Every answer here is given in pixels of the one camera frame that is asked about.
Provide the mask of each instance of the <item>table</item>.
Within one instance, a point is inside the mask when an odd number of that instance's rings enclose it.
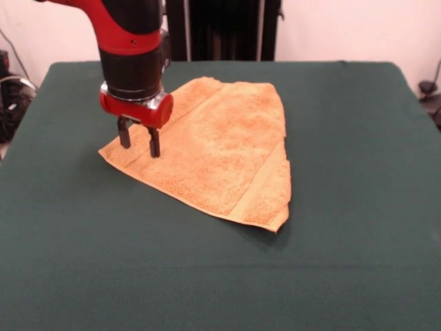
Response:
[[[57,63],[0,168],[0,330],[441,330],[441,136],[401,71],[173,63],[164,83],[201,76],[276,86],[293,178],[281,231],[108,165],[100,66]]]

